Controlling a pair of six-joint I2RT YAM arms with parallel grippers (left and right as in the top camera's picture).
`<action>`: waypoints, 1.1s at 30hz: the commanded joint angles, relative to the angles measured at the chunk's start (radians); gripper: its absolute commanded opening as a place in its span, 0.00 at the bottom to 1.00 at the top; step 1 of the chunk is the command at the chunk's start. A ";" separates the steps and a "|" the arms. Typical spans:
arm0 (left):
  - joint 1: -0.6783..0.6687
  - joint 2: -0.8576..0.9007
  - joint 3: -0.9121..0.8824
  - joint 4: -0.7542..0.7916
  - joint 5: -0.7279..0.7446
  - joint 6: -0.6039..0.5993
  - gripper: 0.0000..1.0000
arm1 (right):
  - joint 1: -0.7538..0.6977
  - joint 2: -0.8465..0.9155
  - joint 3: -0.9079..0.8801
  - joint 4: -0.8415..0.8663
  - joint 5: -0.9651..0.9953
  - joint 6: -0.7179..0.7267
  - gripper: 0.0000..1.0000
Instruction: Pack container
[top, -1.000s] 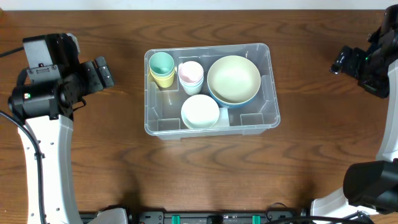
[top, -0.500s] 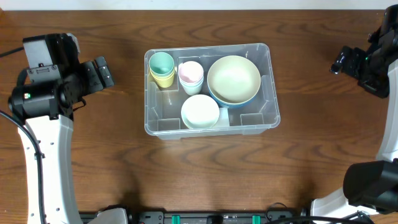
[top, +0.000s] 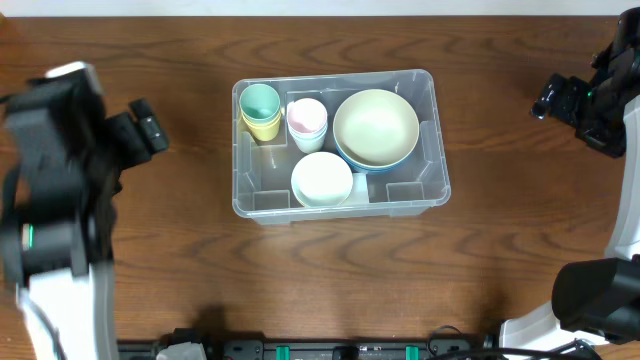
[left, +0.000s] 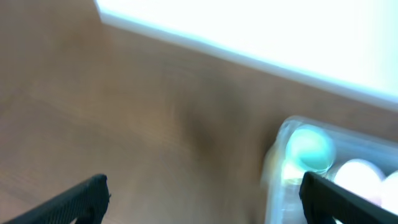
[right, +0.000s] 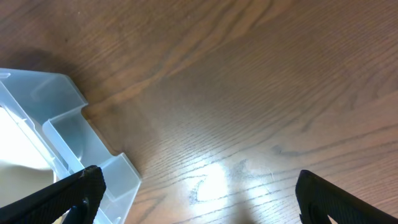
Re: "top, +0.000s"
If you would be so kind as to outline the yellow cup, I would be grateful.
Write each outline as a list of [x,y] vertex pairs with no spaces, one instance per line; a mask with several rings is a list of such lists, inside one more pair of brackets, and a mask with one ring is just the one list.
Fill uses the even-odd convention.
[[254,138],[263,142],[273,140],[278,135],[280,129],[279,119],[263,125],[254,124],[248,120],[245,120],[245,124],[247,125]]
[[244,112],[241,113],[241,116],[249,126],[253,126],[253,127],[269,127],[272,123],[278,122],[281,119],[280,113],[276,113],[275,115],[265,119],[253,118]]

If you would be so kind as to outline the mint green cup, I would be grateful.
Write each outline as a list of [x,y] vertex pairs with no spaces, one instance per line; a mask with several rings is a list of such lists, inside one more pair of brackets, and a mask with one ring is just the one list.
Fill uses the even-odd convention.
[[239,105],[247,115],[265,119],[280,112],[280,96],[278,92],[267,84],[253,84],[248,86],[240,95]]

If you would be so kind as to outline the light blue cup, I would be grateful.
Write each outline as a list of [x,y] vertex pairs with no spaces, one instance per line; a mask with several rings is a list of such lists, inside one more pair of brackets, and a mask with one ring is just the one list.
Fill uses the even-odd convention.
[[324,138],[327,132],[327,128],[328,126],[325,125],[323,128],[314,131],[314,132],[310,132],[310,133],[303,133],[303,132],[299,132],[297,130],[295,130],[292,126],[288,126],[288,130],[289,133],[291,134],[291,136],[294,139],[297,140],[303,140],[303,141],[312,141],[315,140],[317,138]]

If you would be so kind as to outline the pink cup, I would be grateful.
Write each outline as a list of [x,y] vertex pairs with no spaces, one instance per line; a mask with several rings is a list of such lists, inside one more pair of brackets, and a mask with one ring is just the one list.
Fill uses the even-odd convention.
[[311,134],[320,131],[327,124],[326,107],[313,98],[302,98],[287,107],[287,123],[296,132]]

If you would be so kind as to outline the cream white cup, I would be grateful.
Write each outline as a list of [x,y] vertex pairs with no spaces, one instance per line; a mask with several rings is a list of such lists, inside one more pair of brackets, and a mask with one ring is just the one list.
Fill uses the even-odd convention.
[[295,144],[299,148],[300,151],[306,154],[318,152],[324,146],[325,137],[319,136],[316,138],[293,138]]

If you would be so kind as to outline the light grey bowl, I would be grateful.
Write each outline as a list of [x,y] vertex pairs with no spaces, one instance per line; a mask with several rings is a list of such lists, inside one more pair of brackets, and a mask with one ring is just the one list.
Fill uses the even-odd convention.
[[304,207],[334,207],[343,204],[349,193],[309,196],[298,191],[294,193],[294,197]]

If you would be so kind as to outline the white bowl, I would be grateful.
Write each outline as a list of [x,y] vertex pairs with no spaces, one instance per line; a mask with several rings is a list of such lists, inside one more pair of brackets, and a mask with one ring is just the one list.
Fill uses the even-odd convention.
[[293,194],[301,191],[309,196],[349,193],[353,189],[349,165],[338,155],[315,152],[303,157],[291,174]]

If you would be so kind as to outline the dark blue bowl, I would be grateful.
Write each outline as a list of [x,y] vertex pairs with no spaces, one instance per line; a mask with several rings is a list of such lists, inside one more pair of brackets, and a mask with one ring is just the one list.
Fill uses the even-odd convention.
[[373,169],[373,168],[360,167],[360,166],[356,166],[356,165],[350,165],[350,167],[355,172],[363,173],[363,174],[367,174],[367,175],[386,174],[386,173],[390,173],[390,172],[400,168],[400,166],[394,166],[394,167],[385,167],[385,168]]
[[351,159],[351,158],[350,158],[350,157],[349,157],[349,156],[348,156],[348,155],[347,155],[347,154],[342,150],[342,148],[341,148],[339,145],[337,145],[337,146],[336,146],[336,151],[337,151],[337,153],[340,155],[340,157],[341,157],[341,158],[342,158],[342,159],[343,159],[347,164],[349,164],[349,165],[356,165],[356,166],[360,166],[360,167],[373,168],[373,169],[376,169],[376,168],[385,168],[385,167],[394,167],[394,166],[401,166],[401,165],[402,165],[404,162],[406,162],[406,161],[409,159],[409,157],[412,155],[412,153],[411,153],[411,152],[409,152],[409,153],[408,153],[405,157],[403,157],[401,160],[399,160],[399,161],[397,161],[397,162],[395,162],[395,163],[393,163],[393,164],[390,164],[390,165],[384,165],[384,166],[372,166],[372,165],[365,165],[365,164],[359,163],[359,162],[357,162],[357,161],[355,161],[355,160]]

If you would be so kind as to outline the large beige bowl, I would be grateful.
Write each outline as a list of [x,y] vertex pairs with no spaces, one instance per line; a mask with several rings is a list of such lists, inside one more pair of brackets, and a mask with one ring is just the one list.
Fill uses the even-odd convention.
[[388,90],[368,89],[341,103],[332,129],[336,146],[351,159],[384,166],[413,151],[420,125],[416,111],[403,97]]

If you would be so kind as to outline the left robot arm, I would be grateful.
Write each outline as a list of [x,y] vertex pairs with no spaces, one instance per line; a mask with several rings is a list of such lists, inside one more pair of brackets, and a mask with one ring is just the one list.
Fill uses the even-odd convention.
[[108,116],[86,70],[10,96],[5,126],[19,160],[2,187],[1,256],[36,355],[115,359],[113,199],[168,137],[143,99]]

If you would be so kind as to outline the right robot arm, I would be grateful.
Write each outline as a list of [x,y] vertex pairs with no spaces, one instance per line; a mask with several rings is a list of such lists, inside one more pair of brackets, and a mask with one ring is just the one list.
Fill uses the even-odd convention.
[[531,113],[569,125],[589,148],[624,162],[611,234],[598,259],[564,265],[551,298],[502,322],[492,341],[502,359],[595,357],[596,347],[639,338],[639,10],[618,17],[588,80],[553,74]]

